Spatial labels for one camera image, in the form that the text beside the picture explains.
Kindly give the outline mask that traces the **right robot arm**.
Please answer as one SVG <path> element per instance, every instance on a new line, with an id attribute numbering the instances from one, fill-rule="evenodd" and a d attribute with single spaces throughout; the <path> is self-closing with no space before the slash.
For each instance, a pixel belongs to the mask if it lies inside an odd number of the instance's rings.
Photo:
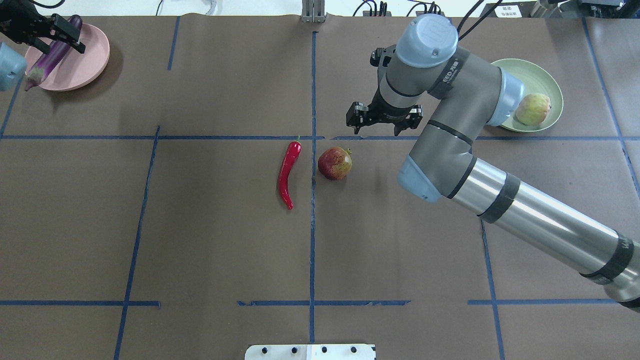
<path id="1" fill-rule="evenodd" d="M 462 47 L 450 19 L 433 13 L 411 19 L 370 62 L 377 68 L 374 96 L 369 104 L 353 102 L 345 115 L 355 135 L 378 124 L 393 125 L 395 136 L 416 129 L 422 96 L 438 100 L 398 171 L 403 189 L 429 203 L 452 200 L 639 311 L 637 240 L 480 157 L 483 129 L 502 125 L 522 104 L 521 80 Z"/>

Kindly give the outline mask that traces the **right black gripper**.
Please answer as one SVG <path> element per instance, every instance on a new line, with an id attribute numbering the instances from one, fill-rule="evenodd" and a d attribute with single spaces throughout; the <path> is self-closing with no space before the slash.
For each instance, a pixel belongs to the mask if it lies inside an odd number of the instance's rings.
<path id="1" fill-rule="evenodd" d="M 393 124 L 394 137 L 398 137 L 407 129 L 417 129 L 422 119 L 422 105 L 396 107 L 383 98 L 380 89 L 375 92 L 370 105 L 354 101 L 345 115 L 346 126 L 352 128 L 356 136 L 366 126 Z"/>

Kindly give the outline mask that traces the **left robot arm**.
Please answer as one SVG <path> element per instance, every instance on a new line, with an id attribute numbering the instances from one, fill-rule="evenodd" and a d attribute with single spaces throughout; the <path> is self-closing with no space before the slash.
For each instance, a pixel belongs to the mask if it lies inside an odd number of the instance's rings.
<path id="1" fill-rule="evenodd" d="M 1 90 L 7 91 L 27 75 L 26 89 L 41 85 L 66 57 L 71 49 L 84 54 L 86 45 L 80 41 L 83 19 L 78 14 L 64 18 L 54 13 L 44 16 L 34 0 L 3 0 L 0 5 L 1 32 L 17 44 L 27 44 L 41 52 L 39 59 L 27 69 L 25 57 L 6 43 L 1 44 Z"/>

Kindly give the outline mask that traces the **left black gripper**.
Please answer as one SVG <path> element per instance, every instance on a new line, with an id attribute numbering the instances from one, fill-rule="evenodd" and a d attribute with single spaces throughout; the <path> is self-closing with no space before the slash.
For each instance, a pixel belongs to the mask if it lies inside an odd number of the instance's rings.
<path id="1" fill-rule="evenodd" d="M 60 14 L 52 14 L 51 20 L 52 42 L 48 39 L 51 35 L 49 21 L 38 12 L 34 3 L 30 0 L 0 2 L 1 32 L 15 43 L 27 44 L 42 54 L 60 53 L 68 48 L 84 54 L 86 45 L 80 41 L 82 16 L 73 14 L 65 19 Z"/>

